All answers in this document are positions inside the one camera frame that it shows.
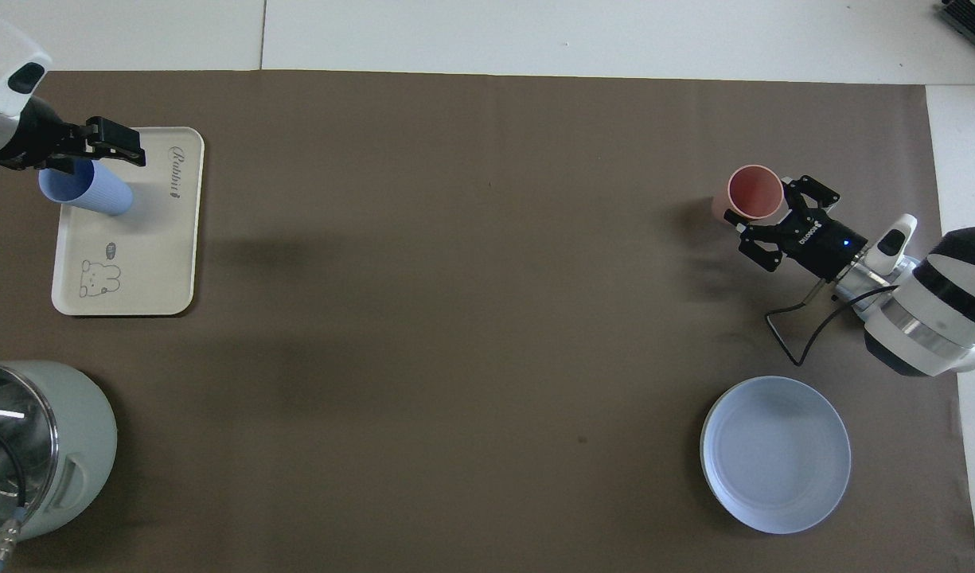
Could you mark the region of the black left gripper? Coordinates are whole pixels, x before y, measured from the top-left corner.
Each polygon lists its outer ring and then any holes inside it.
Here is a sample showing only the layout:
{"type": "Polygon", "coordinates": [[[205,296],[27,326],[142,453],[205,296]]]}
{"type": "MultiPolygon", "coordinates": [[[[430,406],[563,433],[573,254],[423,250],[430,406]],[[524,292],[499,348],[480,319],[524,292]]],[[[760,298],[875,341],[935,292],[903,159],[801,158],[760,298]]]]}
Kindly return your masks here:
{"type": "Polygon", "coordinates": [[[54,168],[73,175],[79,161],[120,160],[146,166],[141,133],[101,116],[83,126],[66,123],[43,99],[29,99],[19,114],[13,137],[0,149],[0,166],[11,170],[54,168]],[[77,146],[77,138],[83,142],[77,146]]]}

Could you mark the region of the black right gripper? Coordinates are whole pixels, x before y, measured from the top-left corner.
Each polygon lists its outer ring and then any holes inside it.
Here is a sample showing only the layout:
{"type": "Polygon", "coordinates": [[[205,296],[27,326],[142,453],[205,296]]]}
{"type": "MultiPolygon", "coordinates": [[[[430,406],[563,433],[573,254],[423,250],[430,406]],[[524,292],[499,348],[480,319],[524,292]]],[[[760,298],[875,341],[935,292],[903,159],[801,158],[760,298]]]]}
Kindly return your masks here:
{"type": "Polygon", "coordinates": [[[840,195],[809,175],[782,179],[786,213],[779,224],[737,224],[739,253],[775,272],[786,256],[811,275],[834,282],[864,251],[868,240],[830,217],[840,195]]]}

